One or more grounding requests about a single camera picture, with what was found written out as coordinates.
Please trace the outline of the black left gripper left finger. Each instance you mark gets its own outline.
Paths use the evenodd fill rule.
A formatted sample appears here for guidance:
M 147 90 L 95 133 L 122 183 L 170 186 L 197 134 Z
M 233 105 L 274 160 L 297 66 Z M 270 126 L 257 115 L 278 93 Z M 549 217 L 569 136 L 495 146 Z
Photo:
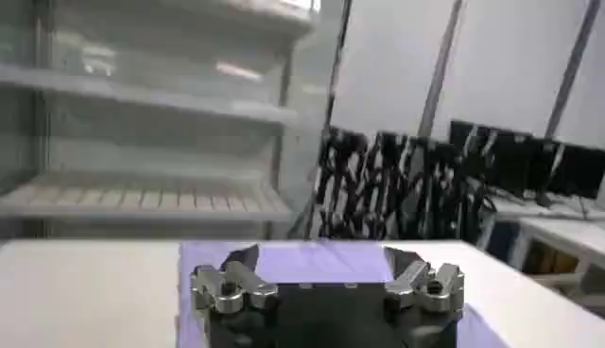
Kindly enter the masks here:
M 221 267 L 197 265 L 190 273 L 193 307 L 199 311 L 238 313 L 246 306 L 271 310 L 279 297 L 279 286 L 255 273 L 260 256 L 258 245 L 231 252 Z

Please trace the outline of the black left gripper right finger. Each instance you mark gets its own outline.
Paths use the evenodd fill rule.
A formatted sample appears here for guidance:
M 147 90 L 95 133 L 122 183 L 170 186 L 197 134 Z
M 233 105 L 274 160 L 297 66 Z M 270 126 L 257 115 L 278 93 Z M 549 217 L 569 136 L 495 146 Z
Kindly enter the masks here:
M 434 269 L 415 252 L 390 247 L 384 252 L 392 273 L 384 289 L 398 310 L 414 305 L 429 313 L 463 310 L 465 274 L 458 265 Z

